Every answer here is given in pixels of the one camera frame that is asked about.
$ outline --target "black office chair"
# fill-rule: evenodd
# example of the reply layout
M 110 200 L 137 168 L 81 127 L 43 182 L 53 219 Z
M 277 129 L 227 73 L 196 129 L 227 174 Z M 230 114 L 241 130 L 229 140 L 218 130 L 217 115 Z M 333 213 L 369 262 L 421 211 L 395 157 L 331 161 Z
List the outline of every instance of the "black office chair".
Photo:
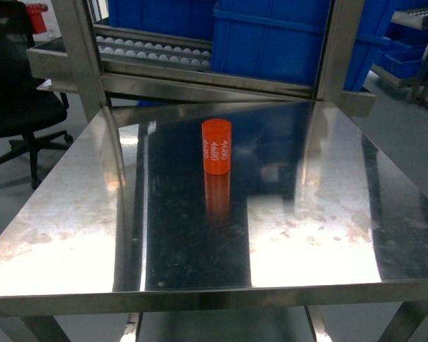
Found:
M 61 101 L 50 92 L 36 87 L 43 81 L 31 76 L 26 50 L 34 45 L 32 25 L 26 6 L 17 1 L 0 1 L 0 138 L 22 135 L 23 140 L 10 140 L 11 152 L 0 157 L 0 164 L 30 152 L 31 186 L 41 181 L 37 175 L 37 153 L 41 149 L 67 150 L 68 145 L 51 142 L 64 136 L 57 132 L 35 138 L 34 132 L 51 127 L 66 119 L 68 101 Z

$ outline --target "table leg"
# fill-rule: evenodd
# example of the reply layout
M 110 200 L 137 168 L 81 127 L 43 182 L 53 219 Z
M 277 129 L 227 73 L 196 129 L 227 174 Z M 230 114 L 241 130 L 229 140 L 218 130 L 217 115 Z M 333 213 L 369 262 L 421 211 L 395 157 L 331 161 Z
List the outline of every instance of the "table leg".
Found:
M 53 316 L 0 318 L 0 329 L 13 342 L 70 342 Z
M 140 336 L 141 323 L 143 322 L 143 313 L 130 313 L 121 342 L 138 342 Z
M 427 342 L 428 301 L 404 302 L 378 342 Z
M 332 339 L 325 328 L 325 322 L 323 321 L 319 307 L 305 306 L 305 311 L 314 342 L 332 342 Z

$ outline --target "gray floor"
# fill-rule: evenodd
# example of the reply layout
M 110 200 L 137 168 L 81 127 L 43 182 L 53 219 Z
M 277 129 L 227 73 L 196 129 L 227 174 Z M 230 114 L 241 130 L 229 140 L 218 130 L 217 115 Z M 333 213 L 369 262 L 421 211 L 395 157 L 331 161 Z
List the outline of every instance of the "gray floor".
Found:
M 378 96 L 368 118 L 355 121 L 365 134 L 428 196 L 428 110 L 407 103 L 406 93 L 370 73 L 365 87 Z M 70 95 L 68 120 L 59 125 L 75 138 L 86 126 L 81 101 Z M 9 149 L 0 139 L 0 155 Z M 39 174 L 44 178 L 63 155 L 42 151 Z M 0 166 L 0 233 L 31 196 L 29 158 Z M 398 303 L 323 307 L 334 342 L 373 342 L 380 336 Z M 73 342 L 118 342 L 126 315 L 58 316 Z M 301 308 L 222 312 L 150 313 L 140 341 L 311 341 Z M 0 342 L 10 342 L 0 331 Z

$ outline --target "blue plastic bin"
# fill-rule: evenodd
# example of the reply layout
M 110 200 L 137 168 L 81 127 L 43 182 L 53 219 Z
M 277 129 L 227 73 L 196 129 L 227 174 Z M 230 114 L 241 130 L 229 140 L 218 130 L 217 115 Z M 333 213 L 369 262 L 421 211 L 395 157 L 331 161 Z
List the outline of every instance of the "blue plastic bin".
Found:
M 385 70 L 398 78 L 416 77 L 422 64 L 424 50 L 408 50 L 386 55 Z
M 358 33 L 383 36 L 399 0 L 365 0 Z M 218 8 L 249 16 L 324 26 L 330 2 L 327 0 L 219 0 Z
M 399 0 L 365 0 L 358 33 L 382 37 L 398 3 Z
M 219 0 L 222 11 L 297 24 L 324 26 L 330 1 L 327 0 Z
M 116 27 L 212 40 L 217 0 L 108 0 Z
M 325 28 L 214 11 L 211 68 L 221 73 L 313 86 Z M 345 88 L 361 90 L 379 46 L 389 40 L 358 35 Z
M 389 39 L 358 35 L 355 41 L 349 70 L 344 83 L 345 90 L 361 91 L 366 76 L 376 59 L 378 51 L 389 44 Z
M 399 41 L 390 41 L 390 45 L 381 46 L 379 48 L 374 63 L 378 66 L 384 67 L 387 62 L 387 58 L 385 56 L 388 53 L 400 52 L 409 49 L 410 47 L 408 45 L 400 43 Z

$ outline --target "chair base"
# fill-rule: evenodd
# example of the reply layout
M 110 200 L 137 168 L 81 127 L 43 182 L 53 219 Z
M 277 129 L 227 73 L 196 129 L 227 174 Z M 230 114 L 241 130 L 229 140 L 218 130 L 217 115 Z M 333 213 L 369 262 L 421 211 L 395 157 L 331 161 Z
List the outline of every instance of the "chair base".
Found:
M 70 145 L 63 145 L 51 141 L 53 139 L 61 137 L 62 135 L 66 143 L 71 144 L 73 142 L 73 137 L 69 135 L 66 130 L 45 135 L 39 138 L 35 138 L 35 135 L 33 133 L 23 134 L 23 140 L 10 140 L 9 144 L 11 145 L 11 151 L 0 157 L 0 165 L 11 159 L 14 159 L 15 157 L 29 152 L 30 171 L 32 179 L 31 187 L 35 190 L 41 184 L 37 172 L 38 152 L 40 150 L 67 150 Z

